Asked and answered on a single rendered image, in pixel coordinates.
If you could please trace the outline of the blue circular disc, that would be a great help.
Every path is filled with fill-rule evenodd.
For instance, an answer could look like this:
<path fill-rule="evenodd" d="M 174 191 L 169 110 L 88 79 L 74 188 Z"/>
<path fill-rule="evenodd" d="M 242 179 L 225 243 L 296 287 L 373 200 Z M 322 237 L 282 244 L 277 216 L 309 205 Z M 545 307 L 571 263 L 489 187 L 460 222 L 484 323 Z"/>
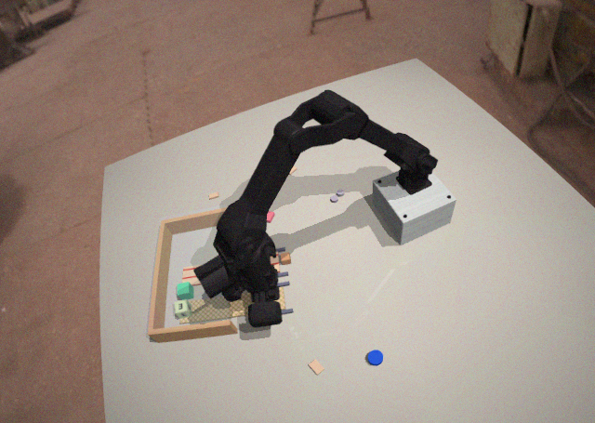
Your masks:
<path fill-rule="evenodd" d="M 368 353 L 368 362 L 371 365 L 380 365 L 383 362 L 383 355 L 380 350 L 372 350 Z"/>

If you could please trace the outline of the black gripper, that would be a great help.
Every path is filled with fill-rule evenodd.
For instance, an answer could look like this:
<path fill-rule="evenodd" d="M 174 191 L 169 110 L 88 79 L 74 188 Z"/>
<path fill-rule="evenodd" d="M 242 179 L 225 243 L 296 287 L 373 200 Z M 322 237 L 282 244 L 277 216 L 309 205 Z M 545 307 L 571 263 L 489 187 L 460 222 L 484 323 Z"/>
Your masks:
<path fill-rule="evenodd" d="M 278 283 L 278 273 L 271 265 L 270 256 L 276 258 L 274 243 L 264 249 L 268 258 L 268 266 L 264 273 L 249 277 L 241 273 L 242 282 L 247 282 L 254 292 L 250 292 L 252 302 L 248 306 L 248 322 L 253 327 L 281 324 L 283 321 Z"/>

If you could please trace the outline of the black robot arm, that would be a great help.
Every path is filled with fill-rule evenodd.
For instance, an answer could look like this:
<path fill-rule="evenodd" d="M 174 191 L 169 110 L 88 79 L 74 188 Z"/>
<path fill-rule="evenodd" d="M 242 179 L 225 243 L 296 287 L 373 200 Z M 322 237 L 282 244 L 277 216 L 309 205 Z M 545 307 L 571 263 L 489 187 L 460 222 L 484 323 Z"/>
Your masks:
<path fill-rule="evenodd" d="M 312 119 L 321 125 L 303 128 Z M 430 155 L 430 149 L 406 134 L 391 133 L 372 122 L 355 103 L 325 90 L 277 122 L 241 198 L 229 205 L 218 220 L 213 243 L 218 256 L 194 270 L 209 298 L 222 292 L 227 301 L 234 302 L 245 290 L 254 292 L 247 282 L 242 282 L 241 273 L 254 277 L 267 269 L 264 249 L 273 244 L 266 233 L 267 214 L 300 153 L 310 147 L 357 138 L 386 150 L 384 155 L 401 168 L 396 180 L 409 194 L 432 185 L 428 175 L 438 159 Z"/>

